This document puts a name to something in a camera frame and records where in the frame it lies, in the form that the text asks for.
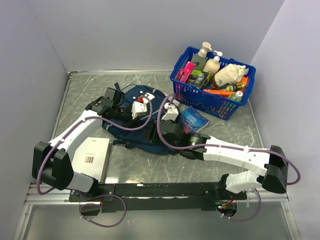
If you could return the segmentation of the navy blue student backpack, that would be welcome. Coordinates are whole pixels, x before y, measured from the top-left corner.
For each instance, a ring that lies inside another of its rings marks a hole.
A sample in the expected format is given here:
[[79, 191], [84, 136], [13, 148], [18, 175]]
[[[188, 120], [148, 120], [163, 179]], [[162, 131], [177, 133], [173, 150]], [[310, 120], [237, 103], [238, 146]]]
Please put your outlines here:
[[124, 93], [124, 99], [120, 105], [122, 108], [130, 107], [138, 96], [144, 95], [152, 102], [152, 117], [148, 125], [136, 131], [123, 130], [108, 122], [104, 122], [102, 125], [103, 129], [116, 138], [113, 144], [123, 145], [127, 149], [137, 148], [144, 152], [160, 156], [175, 155], [176, 152], [164, 145], [162, 141], [150, 142], [148, 140], [149, 134], [156, 132], [154, 122], [157, 119], [159, 107], [166, 95], [156, 88], [137, 84], [127, 85], [122, 88], [121, 91]]

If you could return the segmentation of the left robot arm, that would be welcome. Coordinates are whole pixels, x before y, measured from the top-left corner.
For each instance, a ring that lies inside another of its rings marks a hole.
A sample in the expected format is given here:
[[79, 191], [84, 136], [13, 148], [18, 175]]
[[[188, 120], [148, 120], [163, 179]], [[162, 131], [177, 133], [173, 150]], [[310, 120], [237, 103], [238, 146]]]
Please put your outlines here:
[[48, 143], [40, 141], [34, 147], [31, 175], [36, 180], [36, 189], [40, 195], [48, 193], [41, 190], [41, 184], [45, 183], [53, 190], [79, 191], [87, 201], [98, 197], [98, 180], [74, 171], [72, 161], [78, 147], [104, 123], [132, 119], [131, 111], [121, 107], [124, 100], [125, 94], [122, 91], [107, 88], [105, 94], [89, 103], [63, 133]]

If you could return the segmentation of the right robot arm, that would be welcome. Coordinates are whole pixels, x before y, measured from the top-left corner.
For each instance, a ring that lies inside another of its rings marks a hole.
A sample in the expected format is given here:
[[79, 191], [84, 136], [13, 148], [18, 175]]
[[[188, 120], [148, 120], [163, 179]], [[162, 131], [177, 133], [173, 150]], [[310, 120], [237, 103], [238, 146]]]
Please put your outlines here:
[[171, 150], [190, 160], [215, 161], [245, 169], [244, 172], [224, 174], [218, 187], [223, 199], [254, 188], [275, 194], [287, 191], [289, 164], [281, 147], [251, 148], [219, 140], [213, 136], [190, 132], [171, 120], [153, 122], [147, 130], [152, 143], [170, 144]]

